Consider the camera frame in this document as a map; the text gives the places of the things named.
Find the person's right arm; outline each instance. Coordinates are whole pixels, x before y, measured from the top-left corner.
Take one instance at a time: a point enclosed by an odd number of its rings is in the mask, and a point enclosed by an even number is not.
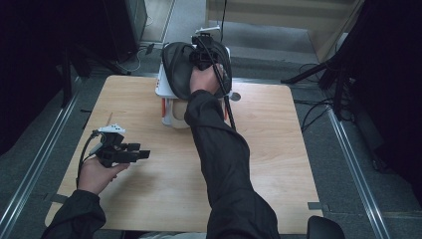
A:
[[[213,96],[218,82],[212,68],[194,69],[185,114],[201,160],[212,208],[207,238],[280,238],[277,216],[255,192],[249,172],[249,146],[224,123]]]

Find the wooden tabletop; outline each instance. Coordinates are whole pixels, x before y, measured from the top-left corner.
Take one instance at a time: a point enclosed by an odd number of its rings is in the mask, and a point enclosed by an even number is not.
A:
[[[110,123],[126,129],[124,142],[140,142],[151,154],[120,173],[100,195],[104,229],[205,232],[211,210],[190,128],[162,124],[155,86],[153,78],[106,80],[58,194],[70,196],[76,189],[82,148],[112,113]],[[309,210],[308,202],[318,202],[317,190],[290,89],[233,83],[233,90],[242,97],[231,107],[237,131],[251,148],[255,190],[276,211],[281,234],[306,234],[308,218],[322,214]],[[46,225],[61,205],[53,202]]]

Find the hand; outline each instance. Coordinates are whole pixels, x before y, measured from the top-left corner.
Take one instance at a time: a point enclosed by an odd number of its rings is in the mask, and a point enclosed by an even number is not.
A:
[[[221,78],[223,78],[223,70],[220,65],[216,65]],[[204,71],[200,71],[197,67],[193,67],[192,75],[190,77],[190,93],[198,90],[205,90],[214,95],[220,84],[218,83],[217,76],[215,76],[213,67],[209,67]]]
[[[114,178],[117,178],[118,173],[129,166],[130,163],[120,163],[106,168],[97,157],[87,159],[81,169],[78,189],[99,195]]]

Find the black sleeve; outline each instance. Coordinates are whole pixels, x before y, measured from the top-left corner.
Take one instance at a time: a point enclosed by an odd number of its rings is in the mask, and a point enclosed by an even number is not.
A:
[[[218,100],[206,91],[193,93],[185,120],[212,208],[207,238],[280,238],[276,213],[252,186],[249,146],[224,123]]]
[[[56,213],[41,238],[92,239],[105,223],[100,198],[91,192],[76,190]]]

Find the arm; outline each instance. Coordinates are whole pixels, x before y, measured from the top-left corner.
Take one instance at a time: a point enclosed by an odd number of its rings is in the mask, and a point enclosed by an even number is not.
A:
[[[185,114],[212,208],[207,238],[280,238],[274,210],[252,186],[249,146],[224,123],[216,84],[212,68],[194,69]]]
[[[128,163],[103,167],[97,158],[88,159],[82,168],[78,189],[56,213],[41,238],[93,238],[106,223],[98,195],[128,168]]]

